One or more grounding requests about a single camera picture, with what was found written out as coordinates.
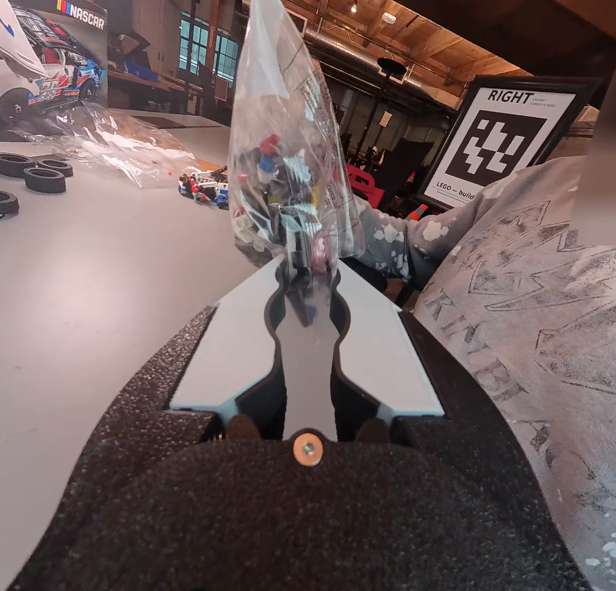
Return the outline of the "grey desk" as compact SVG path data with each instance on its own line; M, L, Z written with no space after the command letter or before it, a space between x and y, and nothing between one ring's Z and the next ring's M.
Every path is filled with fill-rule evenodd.
M228 164L230 127L209 118L194 115L172 114L143 110L120 110L130 116L146 118L146 122L163 128L174 135L181 145L208 169L216 169Z
M73 162L62 194L1 177L1 590L138 369L256 268L226 211Z

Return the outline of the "red fabric bag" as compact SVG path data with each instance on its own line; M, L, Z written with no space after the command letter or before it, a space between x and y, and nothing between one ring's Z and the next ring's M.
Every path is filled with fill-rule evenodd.
M368 202L374 209L378 209L384 190L376 186L374 177L350 163L346 164L346 170L354 194Z

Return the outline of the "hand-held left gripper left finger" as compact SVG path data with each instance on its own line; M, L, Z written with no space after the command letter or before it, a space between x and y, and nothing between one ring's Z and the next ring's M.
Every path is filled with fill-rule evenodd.
M277 256L216 304L169 403L170 410L239 413L236 400L274 366L266 305L279 290Z

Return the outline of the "window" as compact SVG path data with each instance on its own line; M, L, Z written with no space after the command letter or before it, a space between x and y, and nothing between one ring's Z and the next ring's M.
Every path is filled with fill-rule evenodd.
M197 76L200 65L205 65L210 26L197 17L192 19L187 12L181 14L179 27L179 61L181 71L189 69ZM236 75L236 64L239 56L239 44L231 34L223 29L218 30L215 43L212 74L233 86Z

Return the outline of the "person's right forearm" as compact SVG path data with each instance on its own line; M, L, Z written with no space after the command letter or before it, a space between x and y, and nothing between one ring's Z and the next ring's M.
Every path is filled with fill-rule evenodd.
M468 232L465 209L453 209L419 221L374 209L355 197L365 251L358 263L382 276L422 289L458 241Z

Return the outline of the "blue white toy race car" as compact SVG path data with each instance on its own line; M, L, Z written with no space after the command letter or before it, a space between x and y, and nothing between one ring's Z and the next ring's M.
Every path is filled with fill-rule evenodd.
M212 202L220 210L229 209L227 166L215 170L183 174L178 180L180 195L195 202Z

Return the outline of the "toy car box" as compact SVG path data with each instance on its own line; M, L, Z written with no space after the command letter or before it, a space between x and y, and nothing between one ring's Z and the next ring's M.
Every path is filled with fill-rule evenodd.
M11 127L30 115L83 103L107 106L107 12L88 0L32 0L27 4L42 15L42 61L49 78L43 93L24 115L1 115L1 127Z

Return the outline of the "crumpled empty clear plastic bag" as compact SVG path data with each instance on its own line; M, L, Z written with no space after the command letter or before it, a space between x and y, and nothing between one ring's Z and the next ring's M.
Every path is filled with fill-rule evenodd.
M204 171L196 156L168 131L99 104L30 115L10 129L93 171L122 173L141 189L173 187L181 176Z

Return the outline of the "clear bag of mixed parts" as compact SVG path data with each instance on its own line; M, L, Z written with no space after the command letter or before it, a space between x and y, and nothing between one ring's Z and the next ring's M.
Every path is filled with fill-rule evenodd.
M324 76L280 0L250 0L228 152L238 248L282 257L285 294L311 326L340 258L364 233Z

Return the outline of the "black framed marker sign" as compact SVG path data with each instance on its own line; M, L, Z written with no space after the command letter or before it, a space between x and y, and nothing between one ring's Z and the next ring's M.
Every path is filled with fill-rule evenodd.
M573 77L475 78L432 160L417 200L443 212L543 163L601 84Z

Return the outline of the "person's bleached grey hoodie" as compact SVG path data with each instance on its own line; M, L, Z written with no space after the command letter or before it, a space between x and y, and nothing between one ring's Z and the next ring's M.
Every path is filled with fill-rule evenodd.
M415 316L509 423L594 590L615 590L615 248L570 224L585 157L408 222L438 265Z

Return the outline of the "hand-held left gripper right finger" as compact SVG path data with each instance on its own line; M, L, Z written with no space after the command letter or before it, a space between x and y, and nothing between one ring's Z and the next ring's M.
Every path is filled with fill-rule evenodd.
M330 383L338 416L444 416L402 310L342 262L330 319L338 333Z

